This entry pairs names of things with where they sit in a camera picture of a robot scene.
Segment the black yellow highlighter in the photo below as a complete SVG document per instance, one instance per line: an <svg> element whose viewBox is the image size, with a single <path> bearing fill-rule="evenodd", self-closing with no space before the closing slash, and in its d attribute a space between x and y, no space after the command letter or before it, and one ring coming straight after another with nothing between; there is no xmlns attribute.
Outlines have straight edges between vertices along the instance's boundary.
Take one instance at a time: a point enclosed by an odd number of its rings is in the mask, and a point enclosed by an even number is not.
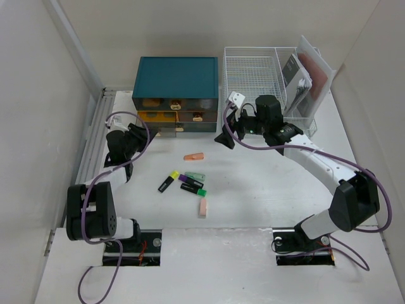
<svg viewBox="0 0 405 304"><path fill-rule="evenodd" d="M165 190L171 185L171 183L179 177L180 173L177 171L173 171L159 186L158 191L160 193L165 192Z"/></svg>

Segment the teal drawer cabinet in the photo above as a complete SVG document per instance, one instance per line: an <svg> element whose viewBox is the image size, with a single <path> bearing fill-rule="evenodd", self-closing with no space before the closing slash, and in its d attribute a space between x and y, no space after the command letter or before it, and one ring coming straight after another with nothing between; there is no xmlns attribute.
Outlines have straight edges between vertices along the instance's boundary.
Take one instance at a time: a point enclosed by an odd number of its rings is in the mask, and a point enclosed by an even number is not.
<svg viewBox="0 0 405 304"><path fill-rule="evenodd" d="M138 116L161 137L215 133L217 57L142 57L132 93Z"/></svg>

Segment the black purple highlighter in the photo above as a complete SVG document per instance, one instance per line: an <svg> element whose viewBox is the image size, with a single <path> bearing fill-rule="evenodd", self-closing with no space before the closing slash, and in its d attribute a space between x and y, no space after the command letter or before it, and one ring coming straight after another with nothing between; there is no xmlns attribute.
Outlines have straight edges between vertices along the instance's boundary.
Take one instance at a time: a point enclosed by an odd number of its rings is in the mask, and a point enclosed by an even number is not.
<svg viewBox="0 0 405 304"><path fill-rule="evenodd" d="M198 189L202 189L204 186L204 184L202 182L199 182L198 180L195 180L195 179L188 177L186 175L183 175L183 174L179 175L178 180L180 180L183 183L186 183L190 186L196 187Z"/></svg>

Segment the black green highlighter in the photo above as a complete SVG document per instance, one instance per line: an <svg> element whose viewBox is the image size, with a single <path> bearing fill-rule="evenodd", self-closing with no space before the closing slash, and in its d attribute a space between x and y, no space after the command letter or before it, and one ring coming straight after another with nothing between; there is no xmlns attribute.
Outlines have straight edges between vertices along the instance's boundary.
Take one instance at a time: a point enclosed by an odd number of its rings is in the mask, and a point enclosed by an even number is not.
<svg viewBox="0 0 405 304"><path fill-rule="evenodd" d="M191 186L191 185L186 184L186 183L182 183L180 188L183 189L184 191L189 192L189 193L196 194L196 195L198 195L198 196L200 196L202 198L205 198L206 194L207 194L206 190L204 190L202 188L198 188L196 186Z"/></svg>

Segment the pink eraser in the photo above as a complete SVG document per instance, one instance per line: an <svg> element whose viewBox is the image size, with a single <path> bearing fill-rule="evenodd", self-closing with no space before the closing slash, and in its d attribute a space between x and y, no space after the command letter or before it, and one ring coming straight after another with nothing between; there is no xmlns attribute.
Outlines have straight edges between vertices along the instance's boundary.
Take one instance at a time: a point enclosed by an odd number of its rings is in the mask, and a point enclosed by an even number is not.
<svg viewBox="0 0 405 304"><path fill-rule="evenodd" d="M208 212L208 204L206 198L202 198L199 204L199 218L206 218Z"/></svg>

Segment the Canon setup guide booklet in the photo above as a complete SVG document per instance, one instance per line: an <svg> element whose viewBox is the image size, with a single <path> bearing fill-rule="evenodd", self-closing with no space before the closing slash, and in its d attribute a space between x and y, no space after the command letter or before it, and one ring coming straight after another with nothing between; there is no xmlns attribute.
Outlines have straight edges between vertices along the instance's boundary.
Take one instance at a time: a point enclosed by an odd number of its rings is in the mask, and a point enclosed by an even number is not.
<svg viewBox="0 0 405 304"><path fill-rule="evenodd" d="M285 113L294 111L312 87L312 79L295 54L291 54L282 68L285 84Z"/></svg>

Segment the clear mesh zip pouch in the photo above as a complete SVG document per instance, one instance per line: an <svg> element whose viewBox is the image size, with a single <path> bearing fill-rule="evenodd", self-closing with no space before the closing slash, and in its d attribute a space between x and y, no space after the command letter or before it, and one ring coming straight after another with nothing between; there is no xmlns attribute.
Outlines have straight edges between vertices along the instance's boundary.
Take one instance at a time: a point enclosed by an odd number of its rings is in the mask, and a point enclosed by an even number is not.
<svg viewBox="0 0 405 304"><path fill-rule="evenodd" d="M302 117L312 120L330 90L336 70L329 66L303 35L300 38L296 53L312 81L311 89L299 103L297 109Z"/></svg>

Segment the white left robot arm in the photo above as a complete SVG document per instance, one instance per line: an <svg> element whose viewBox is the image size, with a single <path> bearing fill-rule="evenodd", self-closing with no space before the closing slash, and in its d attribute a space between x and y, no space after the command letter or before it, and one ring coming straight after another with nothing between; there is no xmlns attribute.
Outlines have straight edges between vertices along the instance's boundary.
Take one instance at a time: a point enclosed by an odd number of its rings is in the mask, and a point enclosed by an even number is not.
<svg viewBox="0 0 405 304"><path fill-rule="evenodd" d="M137 250L142 242L139 224L133 218L118 217L115 212L113 193L127 183L133 173L134 165L129 163L136 153L154 139L158 131L146 130L129 124L126 131L112 130L107 133L108 153L104 161L102 176L89 190L91 182L71 186L67 190L66 233L70 240L83 240L82 224L88 239L119 239L127 251ZM82 212L88 198L85 220Z"/></svg>

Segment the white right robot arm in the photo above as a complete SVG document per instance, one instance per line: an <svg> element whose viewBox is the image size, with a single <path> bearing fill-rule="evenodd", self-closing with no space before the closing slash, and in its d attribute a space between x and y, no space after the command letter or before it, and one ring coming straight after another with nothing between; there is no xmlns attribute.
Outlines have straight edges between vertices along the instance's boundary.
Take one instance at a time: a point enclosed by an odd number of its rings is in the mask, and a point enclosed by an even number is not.
<svg viewBox="0 0 405 304"><path fill-rule="evenodd" d="M263 136L266 149L274 149L316 177L332 194L329 208L299 222L287 237L276 240L290 251L304 251L336 231L351 232L380 210L377 183L372 173L355 163L323 152L297 126L287 123L273 95L256 98L248 115L244 95L231 92L223 112L224 126L215 141L233 149L247 134Z"/></svg>

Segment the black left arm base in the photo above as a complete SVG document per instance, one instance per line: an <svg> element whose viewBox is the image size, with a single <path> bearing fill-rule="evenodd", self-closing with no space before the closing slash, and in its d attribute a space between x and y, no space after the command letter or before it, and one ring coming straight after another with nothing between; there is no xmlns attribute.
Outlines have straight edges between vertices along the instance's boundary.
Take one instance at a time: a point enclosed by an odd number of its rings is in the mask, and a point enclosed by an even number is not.
<svg viewBox="0 0 405 304"><path fill-rule="evenodd" d="M121 239L123 267L160 266L162 230L141 230L140 239ZM104 246L103 266L116 266L120 257L120 247L116 242Z"/></svg>

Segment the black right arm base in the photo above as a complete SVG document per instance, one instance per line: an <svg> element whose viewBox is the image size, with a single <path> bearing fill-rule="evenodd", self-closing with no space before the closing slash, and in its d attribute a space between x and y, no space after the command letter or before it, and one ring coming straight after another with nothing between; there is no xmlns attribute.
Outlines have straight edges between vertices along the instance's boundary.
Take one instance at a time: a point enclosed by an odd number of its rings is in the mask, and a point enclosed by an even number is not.
<svg viewBox="0 0 405 304"><path fill-rule="evenodd" d="M294 228L276 228L272 236L278 266L335 265L328 235L308 239Z"/></svg>

